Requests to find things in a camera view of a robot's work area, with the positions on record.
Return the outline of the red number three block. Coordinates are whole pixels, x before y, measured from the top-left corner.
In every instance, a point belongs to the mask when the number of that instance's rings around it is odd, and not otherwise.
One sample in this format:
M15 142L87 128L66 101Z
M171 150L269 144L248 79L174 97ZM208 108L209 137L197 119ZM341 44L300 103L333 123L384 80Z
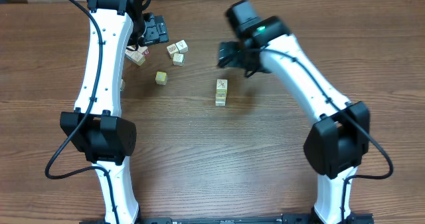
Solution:
M227 92L226 91L218 91L216 93L216 97L218 98L226 98Z

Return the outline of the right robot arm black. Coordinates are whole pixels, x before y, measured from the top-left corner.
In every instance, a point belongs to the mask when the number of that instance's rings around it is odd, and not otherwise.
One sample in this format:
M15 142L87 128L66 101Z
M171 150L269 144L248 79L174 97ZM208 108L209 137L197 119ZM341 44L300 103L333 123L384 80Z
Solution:
M349 207L352 177L369 150L367 107L353 104L326 80L278 17L260 18L247 0L225 16L238 40L220 44L218 67L243 68L245 77L275 74L311 125L303 151L318 174L317 199L305 222L373 223L371 214Z

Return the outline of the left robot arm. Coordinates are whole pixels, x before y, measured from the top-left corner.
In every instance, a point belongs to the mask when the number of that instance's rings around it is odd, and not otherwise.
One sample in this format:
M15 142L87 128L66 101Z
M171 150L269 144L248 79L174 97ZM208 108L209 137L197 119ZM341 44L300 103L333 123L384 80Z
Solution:
M99 179L106 213L101 223L142 223L133 193L130 156L137 130L122 118L122 72L126 52L169 40L162 16L146 13L151 0L86 0L90 20L88 56L82 86L71 112L62 112L60 127L68 143L85 155Z

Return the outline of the wooden block red pencil picture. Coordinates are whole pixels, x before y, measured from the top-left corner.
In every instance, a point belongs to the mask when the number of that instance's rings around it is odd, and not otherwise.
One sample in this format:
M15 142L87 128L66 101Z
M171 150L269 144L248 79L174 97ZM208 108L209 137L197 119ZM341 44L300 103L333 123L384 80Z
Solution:
M215 105L216 106L225 106L226 105L226 101L225 100L216 100L215 101Z

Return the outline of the green number four block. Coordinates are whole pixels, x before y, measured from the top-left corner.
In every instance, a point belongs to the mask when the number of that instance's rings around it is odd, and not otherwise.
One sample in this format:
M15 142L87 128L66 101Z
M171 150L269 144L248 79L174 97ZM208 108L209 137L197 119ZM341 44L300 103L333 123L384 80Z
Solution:
M216 81L216 92L227 93L227 90L228 90L228 81L226 79L218 79Z

